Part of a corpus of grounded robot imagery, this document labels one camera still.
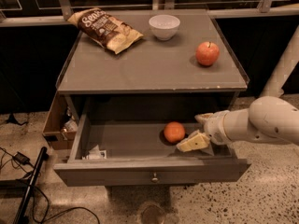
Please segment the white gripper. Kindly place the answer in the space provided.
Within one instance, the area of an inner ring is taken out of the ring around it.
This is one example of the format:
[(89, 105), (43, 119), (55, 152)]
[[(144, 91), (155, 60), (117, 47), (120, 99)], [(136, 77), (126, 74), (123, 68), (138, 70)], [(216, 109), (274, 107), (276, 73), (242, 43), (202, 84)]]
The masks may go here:
[(203, 149), (209, 146), (210, 141), (219, 146), (229, 144), (230, 139), (224, 130), (224, 118), (227, 113), (228, 110), (224, 110), (195, 115), (195, 120), (204, 125), (205, 133), (201, 133), (199, 130), (192, 132), (187, 138), (177, 143), (177, 149), (181, 152)]

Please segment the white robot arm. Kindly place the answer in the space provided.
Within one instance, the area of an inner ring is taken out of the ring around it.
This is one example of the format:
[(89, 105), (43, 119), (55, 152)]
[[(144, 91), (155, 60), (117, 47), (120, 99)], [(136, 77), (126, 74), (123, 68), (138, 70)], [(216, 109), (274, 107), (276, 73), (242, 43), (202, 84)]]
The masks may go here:
[(197, 115), (203, 126), (177, 144), (188, 152), (236, 141), (299, 145), (299, 110), (282, 100), (282, 87), (299, 62), (299, 27), (281, 55), (258, 99), (246, 109)]

